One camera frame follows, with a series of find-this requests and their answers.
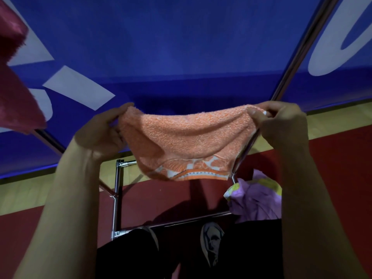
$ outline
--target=red cloth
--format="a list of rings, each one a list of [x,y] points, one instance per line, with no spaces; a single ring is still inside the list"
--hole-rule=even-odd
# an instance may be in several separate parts
[[[46,128],[46,121],[35,98],[7,62],[24,43],[27,26],[0,0],[0,127],[22,133]]]

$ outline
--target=red mat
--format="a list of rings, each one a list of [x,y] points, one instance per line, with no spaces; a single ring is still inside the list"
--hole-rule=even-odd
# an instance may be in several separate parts
[[[365,270],[372,277],[372,126],[310,141],[311,153],[327,185],[345,231]],[[248,156],[238,176],[249,179],[252,169],[278,180],[274,151]],[[122,226],[162,223],[226,210],[222,194],[229,182],[146,181],[124,188]],[[109,241],[112,199],[100,195],[99,246]],[[0,216],[0,278],[12,278],[42,207]]]

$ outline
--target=towel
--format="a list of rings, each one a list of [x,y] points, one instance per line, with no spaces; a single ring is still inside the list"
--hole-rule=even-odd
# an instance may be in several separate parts
[[[46,121],[33,95],[7,62],[24,43],[27,26],[0,0],[0,127],[30,133]]]
[[[119,128],[149,178],[227,180],[235,159],[256,131],[245,105],[185,116],[146,115],[129,107]]]
[[[254,169],[253,180],[232,185],[224,194],[230,212],[239,215],[236,223],[282,218],[282,188],[261,171]]]

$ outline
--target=yellow floor strip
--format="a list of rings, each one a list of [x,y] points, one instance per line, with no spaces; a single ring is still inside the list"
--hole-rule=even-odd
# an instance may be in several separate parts
[[[308,116],[309,139],[315,139],[372,124],[372,102]],[[260,136],[249,154],[271,150]],[[100,178],[114,188],[116,160],[104,162]],[[0,185],[0,215],[44,205],[54,174]],[[137,165],[124,168],[124,185],[148,180]]]

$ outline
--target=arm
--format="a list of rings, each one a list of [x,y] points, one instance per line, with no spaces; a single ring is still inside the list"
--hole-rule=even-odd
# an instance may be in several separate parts
[[[368,278],[361,267],[308,146],[306,115],[295,104],[249,110],[282,163],[283,267],[286,278]]]
[[[109,123],[129,105],[95,116],[70,142],[14,278],[95,277],[99,169],[124,147]]]

